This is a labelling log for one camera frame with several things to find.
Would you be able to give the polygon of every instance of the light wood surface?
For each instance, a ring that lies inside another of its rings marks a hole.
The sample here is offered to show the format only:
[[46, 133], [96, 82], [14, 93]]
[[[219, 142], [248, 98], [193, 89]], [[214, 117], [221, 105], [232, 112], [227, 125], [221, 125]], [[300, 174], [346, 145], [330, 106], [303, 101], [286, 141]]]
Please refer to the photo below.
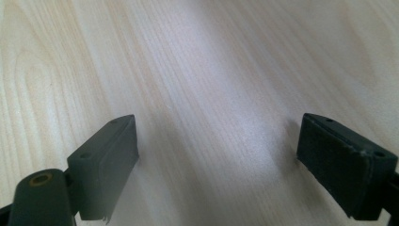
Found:
[[133, 113], [110, 225], [386, 225], [295, 151], [311, 112], [399, 154], [398, 27], [394, 0], [0, 1], [0, 204]]

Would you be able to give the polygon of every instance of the screw hole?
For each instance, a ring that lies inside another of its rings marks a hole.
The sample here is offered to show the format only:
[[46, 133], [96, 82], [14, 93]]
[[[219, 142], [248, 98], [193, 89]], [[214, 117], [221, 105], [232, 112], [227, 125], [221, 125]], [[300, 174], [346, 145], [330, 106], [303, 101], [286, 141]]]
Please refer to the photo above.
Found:
[[53, 178], [53, 174], [51, 173], [42, 173], [39, 174], [37, 176], [35, 176], [34, 178], [32, 178], [29, 181], [29, 185], [30, 186], [42, 186], [44, 184], [46, 184], [47, 182], [49, 182], [51, 179]]
[[377, 157], [385, 157], [385, 154], [383, 154], [382, 152], [374, 152], [374, 155]]
[[91, 153], [82, 153], [80, 154], [81, 158], [90, 158], [91, 157]]

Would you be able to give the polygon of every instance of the wooden table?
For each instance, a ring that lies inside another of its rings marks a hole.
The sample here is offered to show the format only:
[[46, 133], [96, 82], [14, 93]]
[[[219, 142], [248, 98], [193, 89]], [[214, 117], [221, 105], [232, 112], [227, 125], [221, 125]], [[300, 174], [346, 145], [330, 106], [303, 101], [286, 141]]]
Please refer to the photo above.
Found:
[[295, 152], [311, 112], [399, 154], [397, 1], [6, 0], [0, 11], [1, 205], [133, 113], [141, 158], [110, 225], [386, 225], [385, 211], [348, 219]]

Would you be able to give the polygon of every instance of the wood grain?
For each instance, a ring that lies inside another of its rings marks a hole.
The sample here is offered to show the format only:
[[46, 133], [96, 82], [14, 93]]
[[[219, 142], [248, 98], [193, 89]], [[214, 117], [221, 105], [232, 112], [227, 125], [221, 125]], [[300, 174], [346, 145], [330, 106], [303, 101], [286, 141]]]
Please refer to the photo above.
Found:
[[398, 15], [393, 0], [0, 1], [0, 204], [133, 113], [141, 158], [110, 225], [386, 225], [346, 218], [295, 150], [311, 112], [399, 154]]

